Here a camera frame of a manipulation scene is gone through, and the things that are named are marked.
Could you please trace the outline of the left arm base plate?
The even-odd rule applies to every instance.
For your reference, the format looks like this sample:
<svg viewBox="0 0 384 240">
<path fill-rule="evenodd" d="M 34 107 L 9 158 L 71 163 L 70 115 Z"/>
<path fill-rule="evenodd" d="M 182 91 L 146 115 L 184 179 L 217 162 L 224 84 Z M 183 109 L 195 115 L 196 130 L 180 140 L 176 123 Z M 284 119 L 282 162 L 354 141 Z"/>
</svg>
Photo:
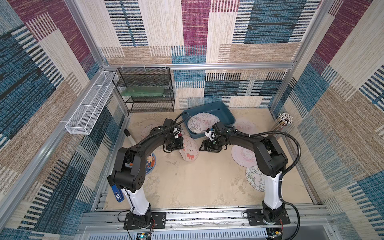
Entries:
<svg viewBox="0 0 384 240">
<path fill-rule="evenodd" d="M 124 221 L 124 230 L 164 229 L 166 218 L 166 212 L 154 212 L 144 216 L 128 213 Z"/>
</svg>

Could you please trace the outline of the white pink butterfly coaster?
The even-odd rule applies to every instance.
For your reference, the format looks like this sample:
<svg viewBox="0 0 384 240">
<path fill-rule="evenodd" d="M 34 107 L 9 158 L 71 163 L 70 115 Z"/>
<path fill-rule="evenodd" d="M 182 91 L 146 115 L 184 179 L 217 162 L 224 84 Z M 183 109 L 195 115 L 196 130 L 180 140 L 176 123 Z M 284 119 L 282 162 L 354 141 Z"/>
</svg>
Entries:
<svg viewBox="0 0 384 240">
<path fill-rule="evenodd" d="M 199 113 L 188 120 L 187 127 L 193 134 L 203 134 L 219 121 L 219 118 L 213 114 Z"/>
</svg>

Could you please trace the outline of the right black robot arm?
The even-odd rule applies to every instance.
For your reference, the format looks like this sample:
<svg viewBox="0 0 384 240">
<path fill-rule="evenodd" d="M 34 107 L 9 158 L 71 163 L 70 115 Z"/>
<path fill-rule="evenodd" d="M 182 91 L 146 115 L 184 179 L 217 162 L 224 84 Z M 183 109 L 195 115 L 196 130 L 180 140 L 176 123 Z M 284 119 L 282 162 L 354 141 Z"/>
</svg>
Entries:
<svg viewBox="0 0 384 240">
<path fill-rule="evenodd" d="M 297 147 L 297 155 L 291 165 L 288 158 L 278 143 L 275 135 L 282 135 L 291 139 Z M 298 208 L 284 200 L 282 194 L 283 178 L 300 161 L 302 149 L 297 139 L 292 135 L 281 131 L 269 131 L 258 134 L 246 134 L 234 127 L 227 127 L 222 122 L 214 124 L 205 132 L 206 139 L 203 140 L 199 150 L 201 152 L 219 153 L 227 146 L 239 146 L 254 153 L 257 167 L 265 176 L 265 196 L 261 210 L 246 211 L 246 218 L 250 225 L 255 225 L 261 220 L 263 225 L 279 225 L 280 229 L 276 235 L 284 238 L 284 225 L 289 224 L 286 206 L 291 206 L 297 216 L 296 229 L 288 237 L 294 239 L 299 232 L 301 218 Z"/>
</svg>

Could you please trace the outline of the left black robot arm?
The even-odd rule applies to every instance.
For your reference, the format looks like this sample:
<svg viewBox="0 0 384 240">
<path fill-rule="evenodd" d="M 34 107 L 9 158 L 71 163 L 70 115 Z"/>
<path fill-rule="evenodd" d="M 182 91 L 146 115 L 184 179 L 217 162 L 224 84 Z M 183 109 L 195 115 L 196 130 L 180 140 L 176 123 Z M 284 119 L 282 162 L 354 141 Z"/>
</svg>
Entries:
<svg viewBox="0 0 384 240">
<path fill-rule="evenodd" d="M 181 117 L 189 117 L 188 113 L 181 113 L 175 120 L 165 119 L 163 125 L 153 128 L 149 135 L 136 145 L 118 150 L 112 173 L 107 177 L 116 200 L 120 203 L 127 200 L 130 210 L 125 223 L 140 229 L 152 227 L 155 220 L 152 208 L 146 199 L 142 188 L 147 169 L 147 158 L 162 146 L 165 153 L 182 150 L 184 139 L 180 135 Z"/>
</svg>

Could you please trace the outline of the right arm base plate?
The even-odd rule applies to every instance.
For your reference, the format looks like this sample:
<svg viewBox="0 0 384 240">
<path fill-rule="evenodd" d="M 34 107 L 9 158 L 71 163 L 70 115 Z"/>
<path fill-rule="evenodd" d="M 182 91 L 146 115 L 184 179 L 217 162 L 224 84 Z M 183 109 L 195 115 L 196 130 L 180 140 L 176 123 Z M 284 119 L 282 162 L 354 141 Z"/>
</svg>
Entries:
<svg viewBox="0 0 384 240">
<path fill-rule="evenodd" d="M 283 212 L 271 222 L 264 219 L 262 209 L 248 209 L 244 212 L 244 217 L 248 219 L 250 226 L 272 226 L 281 224 L 285 226 L 291 223 L 286 210 L 283 210 Z"/>
</svg>

